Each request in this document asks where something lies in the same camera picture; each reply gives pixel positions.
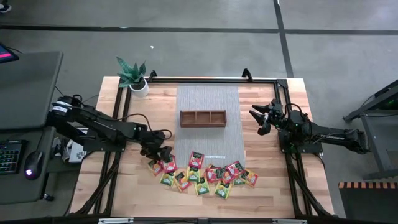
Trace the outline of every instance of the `computer mouse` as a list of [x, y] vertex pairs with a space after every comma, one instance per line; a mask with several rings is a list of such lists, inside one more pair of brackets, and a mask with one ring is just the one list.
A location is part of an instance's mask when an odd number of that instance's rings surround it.
[[35, 180], [40, 177], [43, 166], [43, 152], [35, 151], [30, 153], [25, 160], [24, 174], [26, 179]]

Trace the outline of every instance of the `potted plant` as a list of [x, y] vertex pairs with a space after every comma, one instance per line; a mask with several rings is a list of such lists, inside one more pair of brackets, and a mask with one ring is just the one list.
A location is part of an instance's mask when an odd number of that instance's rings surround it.
[[137, 97], [144, 97], [148, 95], [149, 87], [147, 81], [144, 78], [146, 72], [145, 62], [138, 69], [137, 63], [135, 63], [134, 66], [131, 67], [123, 59], [119, 57], [116, 58], [120, 67], [122, 68], [122, 71], [120, 71], [118, 75], [124, 81], [124, 83], [121, 83], [119, 87], [130, 87], [133, 94]]

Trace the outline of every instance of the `keyboard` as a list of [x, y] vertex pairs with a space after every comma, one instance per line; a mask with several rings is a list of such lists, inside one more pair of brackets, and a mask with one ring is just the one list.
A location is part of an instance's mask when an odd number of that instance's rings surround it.
[[27, 141], [0, 141], [0, 175], [17, 174]]

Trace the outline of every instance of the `wooden tray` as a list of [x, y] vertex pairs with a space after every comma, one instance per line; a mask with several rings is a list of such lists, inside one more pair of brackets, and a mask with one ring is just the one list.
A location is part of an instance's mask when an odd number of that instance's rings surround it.
[[226, 111], [180, 111], [181, 128], [212, 128], [226, 126]]

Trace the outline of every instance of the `small packet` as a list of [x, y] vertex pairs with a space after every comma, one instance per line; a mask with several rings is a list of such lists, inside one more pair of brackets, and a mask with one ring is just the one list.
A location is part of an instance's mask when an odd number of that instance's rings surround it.
[[161, 173], [163, 170], [163, 167], [162, 167], [162, 164], [160, 163], [160, 161], [156, 161], [156, 160], [151, 160], [150, 162], [148, 162], [148, 168], [155, 175], [155, 177], [157, 176], [157, 174]]
[[214, 183], [221, 180], [220, 167], [206, 169], [206, 178], [209, 183]]
[[173, 177], [174, 177], [174, 172], [163, 174], [162, 177], [160, 178], [160, 183], [168, 186], [173, 186], [174, 184]]
[[241, 178], [237, 177], [232, 181], [233, 185], [244, 185], [246, 184], [244, 180], [242, 180]]
[[198, 183], [195, 183], [195, 192], [197, 195], [202, 195], [205, 193], [210, 192], [209, 184], [207, 182], [206, 176], [200, 177], [200, 180]]
[[221, 176], [221, 180], [224, 182], [224, 184], [228, 184], [233, 180], [225, 167], [220, 169], [218, 176]]
[[255, 174], [253, 171], [245, 169], [245, 172], [243, 172], [241, 178], [244, 179], [246, 184], [250, 185], [251, 187], [254, 187], [259, 176]]
[[182, 171], [181, 173], [177, 174], [174, 177], [174, 182], [181, 192], [185, 190], [187, 187], [191, 186], [191, 182], [187, 181], [187, 176], [185, 175], [184, 171]]
[[228, 195], [231, 191], [231, 186], [232, 186], [231, 183], [224, 184], [222, 181], [219, 181], [214, 194], [216, 194], [224, 199], [227, 199]]
[[177, 165], [175, 163], [175, 156], [173, 155], [169, 156], [170, 156], [170, 162], [162, 161], [163, 170], [166, 174], [177, 170]]
[[201, 168], [205, 155], [199, 152], [191, 152], [191, 157], [189, 159], [189, 166], [196, 167], [198, 169]]
[[239, 175], [241, 175], [244, 172], [243, 166], [239, 161], [235, 161], [232, 164], [226, 166], [226, 170], [229, 172], [232, 179], [237, 178]]
[[200, 170], [196, 167], [187, 167], [187, 180], [192, 182], [199, 182]]

